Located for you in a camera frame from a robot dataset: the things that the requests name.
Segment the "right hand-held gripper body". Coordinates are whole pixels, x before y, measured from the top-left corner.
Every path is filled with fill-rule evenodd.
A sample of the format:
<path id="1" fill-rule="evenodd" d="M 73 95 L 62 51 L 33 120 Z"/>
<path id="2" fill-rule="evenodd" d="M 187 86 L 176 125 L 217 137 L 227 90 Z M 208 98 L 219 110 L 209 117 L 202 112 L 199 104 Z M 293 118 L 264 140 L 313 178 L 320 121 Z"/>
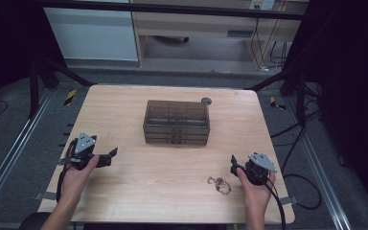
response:
<path id="1" fill-rule="evenodd" d="M 243 171 L 250 183 L 263 186 L 269 173 L 276 173 L 277 169 L 265 153 L 253 153 L 248 155 Z"/>

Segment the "brown translucent drawer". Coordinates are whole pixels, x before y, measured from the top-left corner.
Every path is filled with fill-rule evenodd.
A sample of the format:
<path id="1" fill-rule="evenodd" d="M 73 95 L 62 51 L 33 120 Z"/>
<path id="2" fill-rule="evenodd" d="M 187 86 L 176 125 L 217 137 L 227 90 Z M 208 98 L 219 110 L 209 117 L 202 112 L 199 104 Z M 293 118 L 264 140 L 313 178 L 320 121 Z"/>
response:
<path id="1" fill-rule="evenodd" d="M 206 146 L 207 141 L 204 140 L 173 140 L 173 139 L 146 139 L 147 144 L 169 144 L 169 145 L 200 145 Z"/>

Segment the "black curtain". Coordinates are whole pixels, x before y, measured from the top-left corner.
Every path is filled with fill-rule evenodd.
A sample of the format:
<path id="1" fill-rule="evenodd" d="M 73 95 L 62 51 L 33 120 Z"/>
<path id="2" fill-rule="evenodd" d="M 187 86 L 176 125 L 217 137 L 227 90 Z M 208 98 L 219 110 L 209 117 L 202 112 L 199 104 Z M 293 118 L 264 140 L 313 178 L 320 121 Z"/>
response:
<path id="1" fill-rule="evenodd" d="M 0 88 L 27 78 L 38 58 L 65 64 L 45 11 L 24 0 L 0 0 Z"/>
<path id="2" fill-rule="evenodd" d="M 287 67 L 320 84 L 333 138 L 368 192 L 368 0 L 309 0 Z"/>

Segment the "yellow black striped tape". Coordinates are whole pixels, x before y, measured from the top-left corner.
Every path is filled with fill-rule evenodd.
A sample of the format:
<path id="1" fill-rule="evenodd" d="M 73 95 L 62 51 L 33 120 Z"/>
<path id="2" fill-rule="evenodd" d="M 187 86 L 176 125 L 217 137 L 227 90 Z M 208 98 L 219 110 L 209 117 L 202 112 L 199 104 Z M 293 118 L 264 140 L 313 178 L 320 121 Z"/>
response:
<path id="1" fill-rule="evenodd" d="M 281 110 L 287 110 L 287 107 L 285 105 L 278 104 L 274 97 L 270 97 L 270 106 L 271 107 L 276 107 L 276 108 L 281 109 Z"/>
<path id="2" fill-rule="evenodd" d="M 70 90 L 68 92 L 67 96 L 66 96 L 66 99 L 65 99 L 63 105 L 69 105 L 72 102 L 72 100 L 73 100 L 74 96 L 76 95 L 76 93 L 77 93 L 76 89 Z"/>

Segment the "person's left hand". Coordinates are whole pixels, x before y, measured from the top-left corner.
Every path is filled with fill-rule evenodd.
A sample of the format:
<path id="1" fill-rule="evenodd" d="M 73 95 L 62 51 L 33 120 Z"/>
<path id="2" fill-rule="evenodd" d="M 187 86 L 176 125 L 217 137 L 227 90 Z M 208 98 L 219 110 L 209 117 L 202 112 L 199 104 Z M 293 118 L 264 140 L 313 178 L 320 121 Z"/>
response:
<path id="1" fill-rule="evenodd" d="M 94 155 L 83 170 L 79 171 L 73 165 L 66 166 L 59 204 L 76 206 L 80 202 L 81 193 L 98 162 L 99 156 Z"/>

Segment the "white cabinet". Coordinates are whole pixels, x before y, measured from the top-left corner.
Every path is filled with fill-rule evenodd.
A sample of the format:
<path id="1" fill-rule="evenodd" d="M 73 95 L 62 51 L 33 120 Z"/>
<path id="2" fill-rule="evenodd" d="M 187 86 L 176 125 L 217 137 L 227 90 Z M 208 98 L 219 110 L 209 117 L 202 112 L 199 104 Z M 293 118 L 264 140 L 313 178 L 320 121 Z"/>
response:
<path id="1" fill-rule="evenodd" d="M 138 60 L 129 11 L 44 10 L 66 59 Z"/>

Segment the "grey tape strip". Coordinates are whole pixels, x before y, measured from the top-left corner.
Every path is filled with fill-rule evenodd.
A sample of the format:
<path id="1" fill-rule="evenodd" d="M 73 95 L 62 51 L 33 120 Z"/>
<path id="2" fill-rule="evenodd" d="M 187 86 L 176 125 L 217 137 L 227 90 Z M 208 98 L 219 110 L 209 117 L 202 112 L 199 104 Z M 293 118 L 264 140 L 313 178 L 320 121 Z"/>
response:
<path id="1" fill-rule="evenodd" d="M 296 196 L 282 197 L 282 198 L 279 198 L 279 200 L 280 200 L 282 205 L 298 204 L 299 203 L 299 200 Z"/>
<path id="2" fill-rule="evenodd" d="M 35 193 L 34 199 L 36 200 L 41 200 L 41 199 L 56 200 L 57 194 L 53 192 Z"/>

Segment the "white power strip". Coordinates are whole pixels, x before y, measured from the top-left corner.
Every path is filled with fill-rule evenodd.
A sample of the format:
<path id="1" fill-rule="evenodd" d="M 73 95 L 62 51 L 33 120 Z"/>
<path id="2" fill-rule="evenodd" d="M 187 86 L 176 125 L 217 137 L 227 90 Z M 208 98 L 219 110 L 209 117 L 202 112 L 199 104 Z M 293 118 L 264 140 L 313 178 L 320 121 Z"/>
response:
<path id="1" fill-rule="evenodd" d="M 250 10 L 271 11 L 275 0 L 251 0 Z"/>

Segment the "black metal stand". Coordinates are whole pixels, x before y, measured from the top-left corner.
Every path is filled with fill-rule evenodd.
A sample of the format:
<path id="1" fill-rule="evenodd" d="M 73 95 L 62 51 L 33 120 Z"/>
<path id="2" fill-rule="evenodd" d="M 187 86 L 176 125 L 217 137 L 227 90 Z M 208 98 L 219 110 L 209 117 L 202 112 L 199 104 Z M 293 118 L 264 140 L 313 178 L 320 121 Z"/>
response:
<path id="1" fill-rule="evenodd" d="M 95 85 L 95 82 L 84 79 L 60 63 L 47 57 L 36 57 L 30 65 L 30 118 L 33 118 L 39 109 L 38 79 L 42 79 L 47 88 L 57 88 L 59 81 L 55 72 L 60 72 L 83 86 Z"/>
<path id="2" fill-rule="evenodd" d="M 306 90 L 306 73 L 296 68 L 288 68 L 274 75 L 273 77 L 268 78 L 267 80 L 257 83 L 254 86 L 246 87 L 246 90 L 258 92 L 263 88 L 271 85 L 275 81 L 283 81 L 283 85 L 280 88 L 280 93 L 282 96 L 290 96 L 292 92 L 297 92 L 295 115 L 297 118 L 297 122 L 304 127 L 307 121 L 304 102 L 305 96 L 309 95 L 309 92 Z"/>

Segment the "person's right hand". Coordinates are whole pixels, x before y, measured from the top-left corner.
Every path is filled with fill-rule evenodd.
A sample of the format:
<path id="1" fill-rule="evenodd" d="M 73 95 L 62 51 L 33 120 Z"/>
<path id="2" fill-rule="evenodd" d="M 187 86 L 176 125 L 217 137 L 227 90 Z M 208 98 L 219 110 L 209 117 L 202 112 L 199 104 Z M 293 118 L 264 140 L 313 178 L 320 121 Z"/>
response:
<path id="1" fill-rule="evenodd" d="M 264 216 L 271 191 L 265 186 L 253 185 L 241 169 L 237 169 L 237 175 L 244 191 L 246 213 L 252 217 Z"/>

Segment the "brown translucent drawer box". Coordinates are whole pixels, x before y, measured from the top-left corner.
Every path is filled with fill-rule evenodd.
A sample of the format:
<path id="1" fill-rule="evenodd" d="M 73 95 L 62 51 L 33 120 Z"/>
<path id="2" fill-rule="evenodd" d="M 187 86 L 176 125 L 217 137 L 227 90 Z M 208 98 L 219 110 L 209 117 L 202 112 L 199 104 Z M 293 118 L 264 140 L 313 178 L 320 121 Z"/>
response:
<path id="1" fill-rule="evenodd" d="M 187 139 L 208 142 L 209 107 L 197 102 L 149 100 L 143 131 L 146 139 Z"/>

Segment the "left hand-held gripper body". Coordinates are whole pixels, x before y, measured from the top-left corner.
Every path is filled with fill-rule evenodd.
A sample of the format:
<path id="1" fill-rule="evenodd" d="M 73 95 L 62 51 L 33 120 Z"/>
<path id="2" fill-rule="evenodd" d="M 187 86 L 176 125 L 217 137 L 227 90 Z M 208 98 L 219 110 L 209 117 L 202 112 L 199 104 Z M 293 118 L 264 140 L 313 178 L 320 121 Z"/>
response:
<path id="1" fill-rule="evenodd" d="M 88 136 L 81 132 L 68 146 L 65 156 L 58 161 L 60 166 L 73 165 L 78 170 L 83 170 L 94 156 L 96 137 Z"/>

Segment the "black horizontal frame bar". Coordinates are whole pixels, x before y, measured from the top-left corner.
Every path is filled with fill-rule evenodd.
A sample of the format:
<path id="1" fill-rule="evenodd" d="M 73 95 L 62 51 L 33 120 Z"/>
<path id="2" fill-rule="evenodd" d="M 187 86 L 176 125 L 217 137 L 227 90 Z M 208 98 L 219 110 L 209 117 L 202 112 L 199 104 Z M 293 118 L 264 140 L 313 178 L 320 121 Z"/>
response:
<path id="1" fill-rule="evenodd" d="M 33 1 L 41 5 L 42 7 L 76 9 L 76 10 L 176 13 L 176 14 L 285 19 L 285 20 L 302 20 L 306 17 L 306 15 L 302 12 L 288 12 L 288 11 L 237 10 L 237 9 L 211 8 L 211 7 L 111 3 L 111 2 L 94 2 L 94 1 L 78 1 L 78 0 L 33 0 Z"/>

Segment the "aluminium floor rail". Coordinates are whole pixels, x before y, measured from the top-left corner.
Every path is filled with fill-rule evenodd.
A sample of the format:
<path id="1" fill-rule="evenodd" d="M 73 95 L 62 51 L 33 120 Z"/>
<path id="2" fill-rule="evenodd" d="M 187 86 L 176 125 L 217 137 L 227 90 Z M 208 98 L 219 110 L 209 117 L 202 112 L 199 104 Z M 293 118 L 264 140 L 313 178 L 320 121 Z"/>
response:
<path id="1" fill-rule="evenodd" d="M 306 108 L 303 108 L 303 117 L 305 118 L 305 125 L 298 127 L 300 137 L 297 140 L 298 144 L 302 145 L 302 150 L 307 158 L 310 172 L 314 177 L 315 184 L 322 197 L 322 203 L 327 207 L 327 210 L 333 221 L 335 230 L 352 230 L 352 225 L 348 220 L 348 217 L 337 197 L 334 186 L 331 183 L 330 178 L 327 176 L 324 167 L 322 166 L 320 159 L 312 144 L 311 138 L 307 134 L 307 124 L 314 118 L 320 117 L 320 111 L 316 108 L 314 111 L 309 110 L 309 114 L 306 114 Z"/>
<path id="2" fill-rule="evenodd" d="M 12 171 L 15 163 L 17 162 L 18 157 L 22 153 L 25 146 L 28 144 L 30 137 L 42 115 L 44 114 L 49 101 L 52 99 L 54 89 L 45 89 L 42 93 L 41 98 L 37 104 L 37 110 L 34 115 L 29 118 L 26 124 L 22 127 L 20 133 L 16 136 L 16 139 L 11 144 L 11 148 L 7 152 L 3 162 L 0 164 L 0 191 L 5 184 L 9 174 Z"/>

